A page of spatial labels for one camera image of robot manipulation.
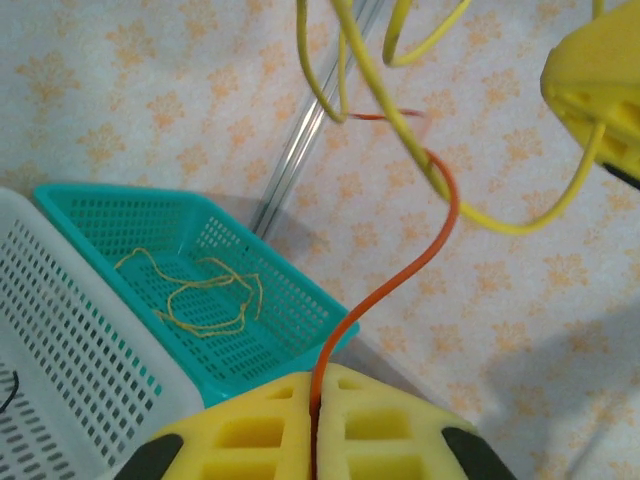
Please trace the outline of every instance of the basket hole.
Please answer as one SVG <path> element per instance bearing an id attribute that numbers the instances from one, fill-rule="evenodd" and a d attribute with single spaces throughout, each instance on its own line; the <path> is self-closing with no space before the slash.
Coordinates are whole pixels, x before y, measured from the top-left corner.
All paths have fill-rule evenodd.
<path id="1" fill-rule="evenodd" d="M 38 470 L 40 468 L 40 464 L 39 463 L 32 463 L 31 465 L 29 465 L 27 468 L 24 469 L 24 473 L 31 473 L 34 470 Z"/>
<path id="2" fill-rule="evenodd" d="M 205 466 L 200 480 L 273 480 L 276 465 L 273 463 L 215 463 Z"/>
<path id="3" fill-rule="evenodd" d="M 18 463 L 26 463 L 29 460 L 33 459 L 34 455 L 33 453 L 27 453 L 26 455 L 23 455 L 21 457 L 18 457 Z"/>
<path id="4" fill-rule="evenodd" d="M 240 418 L 222 427 L 217 446 L 221 448 L 277 448 L 282 443 L 282 418 Z"/>
<path id="5" fill-rule="evenodd" d="M 62 462 L 62 463 L 59 463 L 58 465 L 54 466 L 53 469 L 56 470 L 56 471 L 60 471 L 60 470 L 64 470 L 68 466 L 69 466 L 69 464 L 67 462 Z"/>
<path id="6" fill-rule="evenodd" d="M 11 451 L 13 453 L 20 453 L 20 452 L 26 450 L 27 447 L 29 447 L 29 445 L 27 445 L 26 443 L 23 443 L 21 445 L 18 445 L 17 447 L 12 448 Z"/>
<path id="7" fill-rule="evenodd" d="M 340 390 L 362 390 L 362 387 L 349 378 L 341 378 L 338 380 L 338 388 Z"/>
<path id="8" fill-rule="evenodd" d="M 428 480 L 417 455 L 407 456 L 358 456 L 349 458 L 351 480 Z"/>
<path id="9" fill-rule="evenodd" d="M 293 397 L 293 388 L 284 387 L 278 390 L 277 392 L 272 393 L 267 398 L 270 400 L 285 400 L 291 397 Z"/>
<path id="10" fill-rule="evenodd" d="M 410 437 L 409 419 L 402 410 L 352 411 L 347 415 L 347 440 L 396 440 Z"/>

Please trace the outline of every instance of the cable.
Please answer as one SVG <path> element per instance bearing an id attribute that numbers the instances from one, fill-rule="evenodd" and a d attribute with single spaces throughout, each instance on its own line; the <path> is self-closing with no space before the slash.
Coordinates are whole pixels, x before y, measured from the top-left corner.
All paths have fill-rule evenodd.
<path id="1" fill-rule="evenodd" d="M 405 117 L 425 117 L 425 113 L 419 110 L 412 110 L 409 108 L 401 108 L 400 113 Z M 348 113 L 349 118 L 355 118 L 358 120 L 386 120 L 387 117 L 380 115 L 379 113 Z"/>
<path id="2" fill-rule="evenodd" d="M 350 10 L 352 3 L 353 0 L 346 0 L 344 7 Z M 311 90 L 326 114 L 329 115 L 329 118 L 336 123 L 344 123 L 347 119 L 347 110 L 349 109 L 347 101 L 347 41 L 344 33 L 341 30 L 338 38 L 338 94 L 340 96 L 340 113 L 336 112 L 331 106 L 311 67 L 309 52 L 307 51 L 307 0 L 297 0 L 296 40 L 300 67 Z"/>
<path id="3" fill-rule="evenodd" d="M 598 5 L 601 5 L 602 2 L 603 0 L 594 0 L 594 8 L 598 8 Z M 298 51 L 300 54 L 302 69 L 307 79 L 309 79 L 314 77 L 309 67 L 308 55 L 306 52 L 306 40 L 304 37 L 301 37 L 301 35 L 306 34 L 306 28 L 304 27 L 304 25 L 306 25 L 306 0 L 297 0 L 297 3 Z M 368 54 L 364 39 L 362 38 L 358 25 L 356 24 L 353 15 L 348 8 L 348 4 L 345 3 L 344 0 L 331 0 L 331 3 L 334 7 L 334 10 L 336 11 L 336 14 L 338 15 L 341 24 L 340 35 L 344 36 L 346 38 L 346 41 L 349 43 L 349 46 L 353 51 L 353 55 L 358 63 L 358 67 L 362 72 L 362 76 L 364 77 L 365 82 L 369 86 L 371 92 L 374 94 L 374 97 L 376 98 L 376 101 L 384 112 L 386 119 L 389 121 L 389 123 L 391 123 L 396 134 L 398 135 L 420 170 L 423 172 L 429 183 L 432 185 L 432 187 L 441 197 L 448 201 L 450 199 L 450 194 L 447 190 L 446 185 L 442 182 L 442 179 L 435 175 L 430 168 L 430 163 L 432 161 L 431 156 L 427 153 L 428 151 L 422 148 L 415 135 L 409 128 L 407 122 L 404 120 L 402 113 L 400 112 L 400 110 L 398 110 L 393 99 L 385 89 L 382 79 L 380 78 L 380 75 L 378 74 L 374 63 Z M 399 24 L 398 22 L 400 22 L 400 20 L 403 21 L 403 18 L 406 17 L 406 12 L 402 9 L 406 9 L 407 3 L 404 2 L 400 5 L 398 5 L 398 3 L 396 4 L 396 8 L 394 9 L 394 11 L 397 11 L 398 13 L 396 13 L 397 18 L 393 22 L 393 28 L 396 28 L 395 25 Z M 316 93 L 316 95 L 318 95 L 318 93 L 322 95 L 322 91 L 319 91 L 317 82 L 315 83 L 315 86 L 311 84 L 311 88 L 314 93 Z M 323 96 L 318 97 L 318 100 L 321 104 L 323 104 L 323 106 L 324 103 L 328 103 L 326 98 L 324 98 Z M 341 103 L 342 105 L 346 105 L 347 102 L 346 100 L 341 99 Z M 585 149 L 584 156 L 580 162 L 580 166 L 578 167 L 573 179 L 569 183 L 569 186 L 561 195 L 561 197 L 556 201 L 556 203 L 551 207 L 551 209 L 549 209 L 549 211 L 547 211 L 540 217 L 521 225 L 509 224 L 492 218 L 476 210 L 473 206 L 467 203 L 461 203 L 460 212 L 465 217 L 478 223 L 484 228 L 506 235 L 526 235 L 543 228 L 548 223 L 559 217 L 579 192 L 587 177 L 587 174 L 589 173 L 589 170 L 593 166 L 595 157 L 597 155 L 597 147 L 600 140 L 602 139 L 602 136 L 604 135 L 604 130 L 605 127 L 601 123 L 595 126 L 592 131 L 591 138 L 589 139 L 589 143 Z"/>
<path id="4" fill-rule="evenodd" d="M 384 297 L 389 295 L 393 290 L 402 285 L 405 281 L 415 275 L 422 267 L 424 267 L 433 257 L 437 255 L 440 249 L 444 246 L 445 242 L 451 235 L 453 227 L 459 215 L 460 197 L 458 195 L 458 188 L 451 171 L 447 166 L 436 157 L 433 153 L 430 153 L 432 157 L 432 163 L 437 167 L 444 181 L 448 187 L 448 191 L 451 192 L 451 202 L 449 205 L 449 213 L 444 222 L 442 230 L 433 240 L 433 243 L 424 251 L 422 255 L 416 258 L 411 264 L 398 272 L 390 280 L 374 290 L 367 298 L 360 302 L 353 310 L 351 310 L 347 316 L 338 324 L 335 330 L 329 335 L 320 355 L 318 356 L 318 362 L 313 370 L 311 377 L 311 393 L 309 401 L 309 413 L 311 415 L 311 458 L 313 462 L 313 475 L 316 475 L 316 438 L 318 433 L 318 419 L 320 415 L 320 400 L 322 395 L 322 380 L 324 373 L 329 362 L 329 357 L 335 346 L 340 341 L 340 338 L 344 333 L 353 325 L 360 317 L 367 313 L 375 304 L 377 304 Z"/>
<path id="5" fill-rule="evenodd" d="M 18 372 L 14 370 L 13 371 L 13 388 L 11 389 L 11 393 L 9 393 L 9 396 L 7 397 L 7 399 L 2 403 L 2 405 L 0 405 L 0 414 L 3 414 L 7 410 L 7 407 L 9 406 L 9 404 L 16 397 L 19 387 L 20 387 L 20 379 L 18 378 Z"/>
<path id="6" fill-rule="evenodd" d="M 442 36 L 460 19 L 467 7 L 471 4 L 471 0 L 461 0 L 453 9 L 449 16 L 429 34 L 416 48 L 405 53 L 400 57 L 395 57 L 396 46 L 400 39 L 404 21 L 409 14 L 412 0 L 397 0 L 391 12 L 391 19 L 387 26 L 387 32 L 384 36 L 382 45 L 382 61 L 390 67 L 404 67 L 417 61 L 422 55 L 427 53 Z"/>

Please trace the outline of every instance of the yellow foam block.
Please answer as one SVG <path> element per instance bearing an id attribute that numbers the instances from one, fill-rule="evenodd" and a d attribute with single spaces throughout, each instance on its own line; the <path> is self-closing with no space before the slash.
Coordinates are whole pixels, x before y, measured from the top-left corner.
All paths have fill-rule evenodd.
<path id="1" fill-rule="evenodd" d="M 541 89 L 583 147 L 602 121 L 607 128 L 596 161 L 640 179 L 640 0 L 565 37 L 547 59 Z"/>
<path id="2" fill-rule="evenodd" d="M 466 480 L 441 431 L 474 427 L 340 365 L 327 370 L 318 425 L 319 480 Z"/>
<path id="3" fill-rule="evenodd" d="M 171 425 L 184 445 L 163 480 L 306 480 L 308 373 L 294 373 Z"/>
<path id="4" fill-rule="evenodd" d="M 291 374 L 170 425 L 120 478 L 144 478 L 132 472 L 156 466 L 163 480 L 309 480 L 310 385 L 310 373 Z M 476 433 L 450 412 L 334 364 L 318 427 L 318 480 L 466 480 L 443 430 Z M 487 457 L 480 454 L 489 468 Z"/>

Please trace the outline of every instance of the yellow foam holder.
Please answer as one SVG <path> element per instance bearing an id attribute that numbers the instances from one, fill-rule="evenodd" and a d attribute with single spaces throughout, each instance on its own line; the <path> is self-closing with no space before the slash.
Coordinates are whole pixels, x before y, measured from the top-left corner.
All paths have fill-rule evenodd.
<path id="1" fill-rule="evenodd" d="M 640 0 L 623 3 L 565 37 L 549 54 L 541 90 L 583 147 L 594 125 L 603 122 L 596 162 L 638 186 Z"/>
<path id="2" fill-rule="evenodd" d="M 295 373 L 161 430 L 117 480 L 309 480 L 310 373 Z M 472 424 L 329 365 L 318 480 L 512 480 Z"/>
<path id="3" fill-rule="evenodd" d="M 442 430 L 469 422 L 339 365 L 322 387 L 319 480 L 466 480 Z"/>

